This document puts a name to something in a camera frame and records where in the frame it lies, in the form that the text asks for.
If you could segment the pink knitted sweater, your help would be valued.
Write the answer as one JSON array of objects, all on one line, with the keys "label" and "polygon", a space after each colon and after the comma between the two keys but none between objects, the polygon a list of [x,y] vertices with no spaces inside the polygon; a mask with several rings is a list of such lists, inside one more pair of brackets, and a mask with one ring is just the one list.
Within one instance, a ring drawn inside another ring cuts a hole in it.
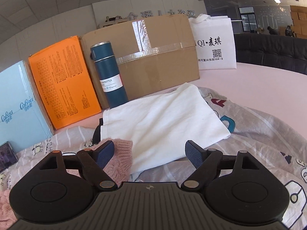
[{"label": "pink knitted sweater", "polygon": [[[92,150],[107,140],[100,141]],[[115,153],[104,172],[117,186],[129,177],[132,141],[113,139]],[[84,211],[99,192],[81,176],[75,155],[52,151],[15,185],[1,192],[1,229],[8,229],[23,216],[29,221],[62,221]]]}]

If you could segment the black folded garment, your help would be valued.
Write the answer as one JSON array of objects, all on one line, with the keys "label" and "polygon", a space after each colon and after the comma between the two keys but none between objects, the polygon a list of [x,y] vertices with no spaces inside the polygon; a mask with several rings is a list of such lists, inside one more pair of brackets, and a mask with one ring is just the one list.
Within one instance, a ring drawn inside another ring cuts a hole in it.
[{"label": "black folded garment", "polygon": [[104,124],[103,118],[100,118],[99,124],[96,127],[94,134],[93,134],[93,137],[92,137],[93,145],[97,145],[101,141],[100,128],[103,124]]}]

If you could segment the white folded garment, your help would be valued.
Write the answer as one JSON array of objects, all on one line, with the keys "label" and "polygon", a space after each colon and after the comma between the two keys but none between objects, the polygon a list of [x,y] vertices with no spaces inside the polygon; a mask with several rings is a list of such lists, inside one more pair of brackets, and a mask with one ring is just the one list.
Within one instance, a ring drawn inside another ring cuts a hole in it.
[{"label": "white folded garment", "polygon": [[131,174],[185,157],[188,140],[206,148],[230,137],[198,87],[188,83],[105,110],[102,118],[101,139],[133,142]]}]

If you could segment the cartoon print bed sheet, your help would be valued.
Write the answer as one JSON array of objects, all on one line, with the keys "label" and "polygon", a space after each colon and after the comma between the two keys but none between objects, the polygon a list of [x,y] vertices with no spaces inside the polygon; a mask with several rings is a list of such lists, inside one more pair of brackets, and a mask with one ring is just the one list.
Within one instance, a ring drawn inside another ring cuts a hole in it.
[{"label": "cartoon print bed sheet", "polygon": [[[214,144],[226,155],[240,150],[250,152],[287,188],[290,202],[283,223],[290,229],[306,227],[306,139],[280,119],[255,109],[226,101],[216,108],[222,122],[234,123],[229,138]],[[60,150],[75,154],[85,148],[95,148],[94,130],[75,126],[39,142],[17,154],[18,162],[1,172],[1,228],[16,221],[9,206],[12,187],[48,153]]]}]

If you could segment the dark blue vacuum bottle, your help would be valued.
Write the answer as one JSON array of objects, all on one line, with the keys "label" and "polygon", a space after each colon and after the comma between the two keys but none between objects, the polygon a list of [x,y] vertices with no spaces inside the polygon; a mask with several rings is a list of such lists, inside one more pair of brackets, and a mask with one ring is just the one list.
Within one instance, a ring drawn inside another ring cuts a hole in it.
[{"label": "dark blue vacuum bottle", "polygon": [[100,42],[91,48],[91,59],[99,76],[103,92],[110,108],[129,101],[122,83],[120,71],[110,41]]}]

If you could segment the light blue Cabou box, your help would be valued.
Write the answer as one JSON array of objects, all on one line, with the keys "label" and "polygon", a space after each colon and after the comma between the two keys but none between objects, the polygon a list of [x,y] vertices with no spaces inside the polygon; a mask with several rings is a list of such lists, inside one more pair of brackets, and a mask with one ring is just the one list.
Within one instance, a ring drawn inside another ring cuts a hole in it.
[{"label": "light blue Cabou box", "polygon": [[19,61],[1,72],[1,144],[15,153],[54,135],[30,66]]}]

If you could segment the smartphone playing video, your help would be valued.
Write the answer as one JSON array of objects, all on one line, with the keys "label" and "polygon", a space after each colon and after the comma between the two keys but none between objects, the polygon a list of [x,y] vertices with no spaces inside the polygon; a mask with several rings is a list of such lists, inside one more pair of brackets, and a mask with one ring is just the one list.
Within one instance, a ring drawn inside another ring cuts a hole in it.
[{"label": "smartphone playing video", "polygon": [[14,153],[9,142],[5,142],[0,147],[0,172],[9,168],[18,162],[18,158]]}]

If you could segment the orange box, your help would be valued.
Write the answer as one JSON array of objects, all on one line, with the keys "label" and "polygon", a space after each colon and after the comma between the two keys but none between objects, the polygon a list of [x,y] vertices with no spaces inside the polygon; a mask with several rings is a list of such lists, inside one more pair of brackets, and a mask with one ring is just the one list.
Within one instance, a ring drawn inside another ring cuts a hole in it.
[{"label": "orange box", "polygon": [[77,36],[30,55],[28,62],[55,130],[102,111]]}]

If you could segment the brown cardboard box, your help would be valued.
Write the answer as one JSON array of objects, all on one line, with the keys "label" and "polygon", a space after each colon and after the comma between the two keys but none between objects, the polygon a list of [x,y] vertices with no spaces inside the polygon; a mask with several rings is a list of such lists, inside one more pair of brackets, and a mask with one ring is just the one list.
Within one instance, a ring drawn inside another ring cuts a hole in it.
[{"label": "brown cardboard box", "polygon": [[163,15],[123,22],[84,34],[80,43],[100,106],[109,104],[91,47],[110,42],[129,100],[200,78],[188,17]]}]

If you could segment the white tote bag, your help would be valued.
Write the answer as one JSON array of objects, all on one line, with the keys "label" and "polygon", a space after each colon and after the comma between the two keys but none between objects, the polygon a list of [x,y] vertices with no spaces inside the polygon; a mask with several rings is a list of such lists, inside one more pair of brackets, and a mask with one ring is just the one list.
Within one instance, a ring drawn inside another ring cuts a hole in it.
[{"label": "white tote bag", "polygon": [[236,48],[228,16],[189,18],[200,70],[236,69]]}]

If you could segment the black leather sofa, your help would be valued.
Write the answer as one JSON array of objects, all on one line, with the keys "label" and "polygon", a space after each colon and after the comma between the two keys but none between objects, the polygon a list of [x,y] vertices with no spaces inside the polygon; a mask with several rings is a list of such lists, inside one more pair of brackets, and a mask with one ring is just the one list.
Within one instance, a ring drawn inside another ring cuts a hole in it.
[{"label": "black leather sofa", "polygon": [[237,62],[306,74],[306,39],[242,33],[234,41]]}]

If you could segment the stacked cardboard boxes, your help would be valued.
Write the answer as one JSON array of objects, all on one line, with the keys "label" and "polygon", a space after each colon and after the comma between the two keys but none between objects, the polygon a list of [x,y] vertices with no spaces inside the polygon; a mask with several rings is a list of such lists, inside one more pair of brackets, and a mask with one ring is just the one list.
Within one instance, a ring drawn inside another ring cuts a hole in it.
[{"label": "stacked cardboard boxes", "polygon": [[306,39],[306,7],[290,5],[290,17],[290,22],[287,22],[285,26],[278,27],[279,34],[285,36],[286,28],[289,25],[294,37]]}]

